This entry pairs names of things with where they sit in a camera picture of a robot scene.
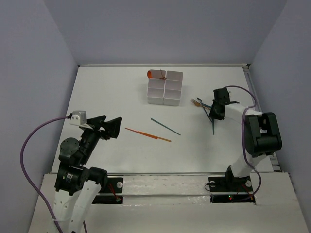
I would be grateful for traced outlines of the teal spoon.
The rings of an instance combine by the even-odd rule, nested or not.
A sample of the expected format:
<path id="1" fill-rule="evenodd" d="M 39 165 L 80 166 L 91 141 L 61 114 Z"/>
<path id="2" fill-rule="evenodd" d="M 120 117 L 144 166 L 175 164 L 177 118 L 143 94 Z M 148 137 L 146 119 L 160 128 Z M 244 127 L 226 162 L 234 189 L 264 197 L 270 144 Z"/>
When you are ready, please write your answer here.
<path id="1" fill-rule="evenodd" d="M 207 107 L 203 104 L 202 100 L 200 98 L 197 97 L 197 100 L 200 103 L 200 106 L 204 109 L 207 117 L 209 118 L 210 122 L 213 123 L 213 120 L 211 119 L 211 117 L 209 116 L 208 112 L 207 112 Z"/>

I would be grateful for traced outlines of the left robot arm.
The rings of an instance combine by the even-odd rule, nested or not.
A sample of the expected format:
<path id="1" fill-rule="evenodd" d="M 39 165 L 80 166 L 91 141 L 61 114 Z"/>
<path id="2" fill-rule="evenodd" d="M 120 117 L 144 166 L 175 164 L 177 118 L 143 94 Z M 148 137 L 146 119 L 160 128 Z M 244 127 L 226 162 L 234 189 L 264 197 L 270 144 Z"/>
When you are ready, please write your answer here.
<path id="1" fill-rule="evenodd" d="M 106 121 L 106 116 L 102 115 L 88 119 L 86 111 L 74 111 L 68 118 L 70 124 L 79 127 L 83 133 L 79 139 L 69 137 L 60 144 L 54 216 L 47 228 L 49 233 L 79 233 L 85 227 L 85 218 L 95 197 L 106 188 L 115 203 L 123 201 L 108 181 L 106 170 L 85 167 L 100 140 L 119 136 L 122 118 Z"/>

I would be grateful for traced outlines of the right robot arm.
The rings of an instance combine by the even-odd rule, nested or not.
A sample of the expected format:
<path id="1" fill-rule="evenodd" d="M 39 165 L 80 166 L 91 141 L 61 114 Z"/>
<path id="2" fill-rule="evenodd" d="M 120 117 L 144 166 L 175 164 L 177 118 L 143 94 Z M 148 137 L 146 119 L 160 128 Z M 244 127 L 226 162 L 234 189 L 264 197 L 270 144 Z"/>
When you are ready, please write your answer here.
<path id="1" fill-rule="evenodd" d="M 258 112 L 253 110 L 254 106 L 245 107 L 231 101 L 226 87 L 213 93 L 210 118 L 229 118 L 241 125 L 242 155 L 228 167 L 224 177 L 225 187 L 235 190 L 265 157 L 281 149 L 282 139 L 274 113 Z"/>

